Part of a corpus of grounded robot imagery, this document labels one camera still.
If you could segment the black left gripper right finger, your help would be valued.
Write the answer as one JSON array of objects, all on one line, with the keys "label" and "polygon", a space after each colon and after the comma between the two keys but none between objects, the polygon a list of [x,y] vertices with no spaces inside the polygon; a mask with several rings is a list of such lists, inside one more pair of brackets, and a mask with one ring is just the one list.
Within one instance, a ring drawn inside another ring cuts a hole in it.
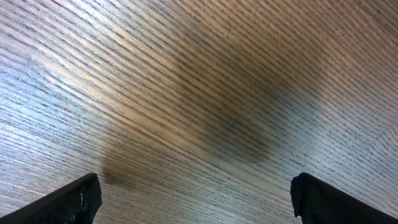
[{"label": "black left gripper right finger", "polygon": [[305,172],[292,179],[290,195],[303,224],[397,224],[397,218]]}]

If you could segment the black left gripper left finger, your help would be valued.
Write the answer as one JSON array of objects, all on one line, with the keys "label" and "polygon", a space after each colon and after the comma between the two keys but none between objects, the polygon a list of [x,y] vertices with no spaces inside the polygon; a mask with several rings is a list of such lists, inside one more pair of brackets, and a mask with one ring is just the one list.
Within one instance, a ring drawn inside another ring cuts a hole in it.
[{"label": "black left gripper left finger", "polygon": [[95,173],[89,173],[1,217],[1,224],[92,224],[101,205],[99,178]]}]

